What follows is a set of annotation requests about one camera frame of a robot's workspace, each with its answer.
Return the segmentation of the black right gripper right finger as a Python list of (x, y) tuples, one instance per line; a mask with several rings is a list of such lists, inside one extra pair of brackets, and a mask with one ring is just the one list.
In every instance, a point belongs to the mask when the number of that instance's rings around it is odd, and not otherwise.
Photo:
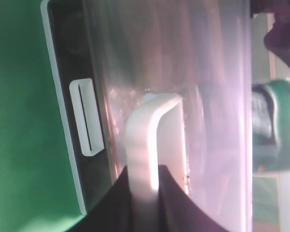
[(179, 187), (165, 165), (159, 165), (159, 231), (225, 232)]

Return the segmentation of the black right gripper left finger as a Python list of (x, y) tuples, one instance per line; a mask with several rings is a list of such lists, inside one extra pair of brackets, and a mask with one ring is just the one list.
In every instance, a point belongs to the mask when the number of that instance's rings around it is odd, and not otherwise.
[(131, 192), (125, 166), (97, 205), (73, 226), (75, 232), (133, 232)]

